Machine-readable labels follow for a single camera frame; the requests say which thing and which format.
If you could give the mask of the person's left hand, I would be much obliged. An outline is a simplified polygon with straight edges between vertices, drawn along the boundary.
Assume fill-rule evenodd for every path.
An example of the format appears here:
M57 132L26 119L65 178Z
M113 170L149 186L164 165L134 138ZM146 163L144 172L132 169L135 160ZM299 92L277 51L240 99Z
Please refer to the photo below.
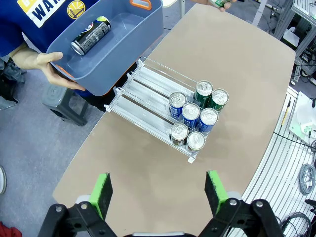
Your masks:
M208 0L207 3L217 9L219 9L221 12L226 11L229 9L233 3L235 3L236 0Z

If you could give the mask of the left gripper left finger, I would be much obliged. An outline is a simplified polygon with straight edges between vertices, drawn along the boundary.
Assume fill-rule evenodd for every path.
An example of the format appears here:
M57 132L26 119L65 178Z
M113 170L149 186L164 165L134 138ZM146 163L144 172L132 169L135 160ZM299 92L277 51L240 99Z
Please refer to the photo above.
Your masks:
M87 231L91 237L115 237L105 222L112 194L110 174L100 174L88 201L70 208L59 203L50 206L38 236L75 237L78 232Z

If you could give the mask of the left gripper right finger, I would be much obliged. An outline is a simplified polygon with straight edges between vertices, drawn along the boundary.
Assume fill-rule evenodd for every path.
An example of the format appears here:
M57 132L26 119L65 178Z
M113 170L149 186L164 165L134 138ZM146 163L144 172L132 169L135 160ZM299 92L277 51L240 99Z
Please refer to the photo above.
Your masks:
M256 199L248 204L228 197L216 170L206 172L204 190L213 218L199 234L201 237L222 237L232 228L243 230L248 237L283 236L269 202Z

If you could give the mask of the person's right hand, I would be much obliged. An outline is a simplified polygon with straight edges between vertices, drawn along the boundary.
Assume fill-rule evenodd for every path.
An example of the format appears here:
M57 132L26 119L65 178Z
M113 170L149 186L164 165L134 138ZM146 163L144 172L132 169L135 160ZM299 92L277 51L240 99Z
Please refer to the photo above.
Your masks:
M61 77L58 75L51 66L51 62L58 61L62 59L63 53L62 52L53 52L53 53L40 53L37 56L37 66L38 68L44 73L47 77L48 81L51 84L64 86L70 89L78 89L81 91L85 91L85 88L79 85L76 82L69 81L66 78Z

